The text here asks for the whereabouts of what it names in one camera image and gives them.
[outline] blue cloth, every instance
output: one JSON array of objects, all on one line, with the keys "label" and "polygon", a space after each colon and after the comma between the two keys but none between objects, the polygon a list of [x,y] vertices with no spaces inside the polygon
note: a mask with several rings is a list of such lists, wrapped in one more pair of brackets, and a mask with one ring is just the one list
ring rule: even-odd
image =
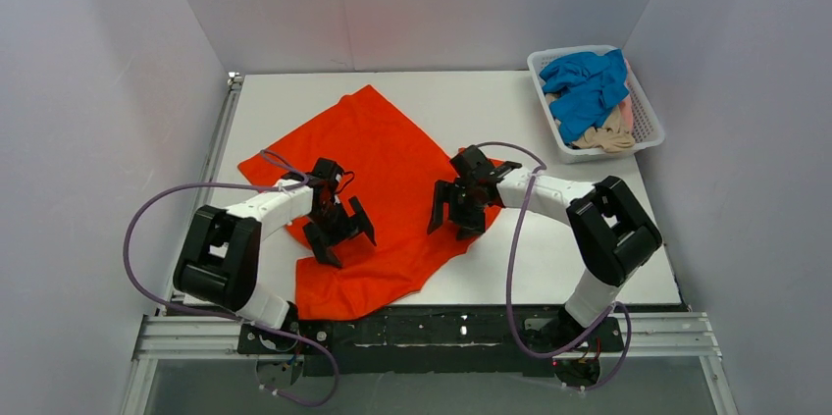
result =
[{"label": "blue cloth", "polygon": [[630,91],[620,49],[596,55],[578,52],[554,59],[542,71],[544,93],[560,93],[548,109],[560,121],[561,138],[572,143],[590,127],[600,128]]}]

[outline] pile of clothes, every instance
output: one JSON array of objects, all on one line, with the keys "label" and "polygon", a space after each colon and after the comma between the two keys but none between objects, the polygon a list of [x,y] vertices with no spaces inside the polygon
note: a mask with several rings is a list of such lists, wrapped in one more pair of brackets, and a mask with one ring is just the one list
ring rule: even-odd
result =
[{"label": "pile of clothes", "polygon": [[563,143],[622,152],[633,138],[633,101],[625,84],[630,67],[620,49],[603,55],[569,54],[542,71],[543,92]]}]

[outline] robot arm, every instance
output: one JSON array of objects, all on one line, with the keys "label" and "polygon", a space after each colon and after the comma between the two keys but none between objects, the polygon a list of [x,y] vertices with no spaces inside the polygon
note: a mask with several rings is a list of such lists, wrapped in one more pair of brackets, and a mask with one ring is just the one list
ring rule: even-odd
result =
[{"label": "robot arm", "polygon": [[262,192],[227,209],[202,206],[194,214],[174,271],[174,287],[236,315],[280,329],[294,306],[257,282],[260,242],[308,216],[303,227],[315,258],[340,267],[331,246],[375,231],[358,198],[349,202],[350,217],[338,199],[343,169],[319,159],[306,185],[293,174],[279,180],[278,191]]},{"label": "robot arm", "polygon": [[[485,207],[522,206],[532,172],[514,162],[495,166],[470,146],[451,159],[459,178],[439,181],[428,233],[448,218],[460,227],[457,238],[485,231]],[[572,228],[587,270],[566,301],[558,329],[567,341],[576,337],[618,295],[629,277],[662,244],[661,234],[627,184],[607,177],[595,184],[540,176],[528,210]],[[610,227],[605,218],[614,217]]]}]

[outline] pink cloth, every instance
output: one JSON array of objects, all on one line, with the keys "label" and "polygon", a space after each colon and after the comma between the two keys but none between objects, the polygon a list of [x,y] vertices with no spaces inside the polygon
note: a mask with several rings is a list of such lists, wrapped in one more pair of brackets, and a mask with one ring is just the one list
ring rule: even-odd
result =
[{"label": "pink cloth", "polygon": [[[624,59],[624,63],[627,65],[627,76],[629,76],[633,69],[630,68],[630,62],[627,59]],[[621,120],[624,122],[624,126],[627,127],[629,132],[633,131],[633,98],[630,95],[627,95],[626,98],[621,100],[621,103],[618,104],[618,109],[621,110]]]}]

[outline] metal frame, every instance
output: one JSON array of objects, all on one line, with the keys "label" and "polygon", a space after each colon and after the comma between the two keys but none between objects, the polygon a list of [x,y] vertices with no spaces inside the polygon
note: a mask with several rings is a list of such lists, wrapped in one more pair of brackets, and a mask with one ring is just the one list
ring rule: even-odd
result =
[{"label": "metal frame", "polygon": [[[229,73],[229,92],[223,103],[209,153],[206,157],[201,180],[216,179],[220,159],[225,149],[236,103],[242,89],[243,76]],[[211,190],[199,191],[193,209],[211,199]],[[183,294],[169,285],[166,294],[175,301],[182,301]],[[241,331],[239,322],[209,317],[182,317],[165,315],[160,307],[158,316],[145,317],[136,339],[130,380],[122,404],[122,415],[143,415],[151,397],[156,367],[160,360],[228,360],[259,359],[284,360],[287,355],[241,355],[237,344]],[[621,314],[620,328],[626,329]],[[534,326],[534,319],[527,325]],[[633,336],[628,357],[698,356],[702,372],[710,389],[714,408],[718,415],[736,415],[737,407],[722,369],[722,352],[713,334],[707,315],[693,312],[635,313],[632,315]],[[566,353],[563,356],[578,356]],[[601,357],[618,357],[617,353],[603,353]]]}]

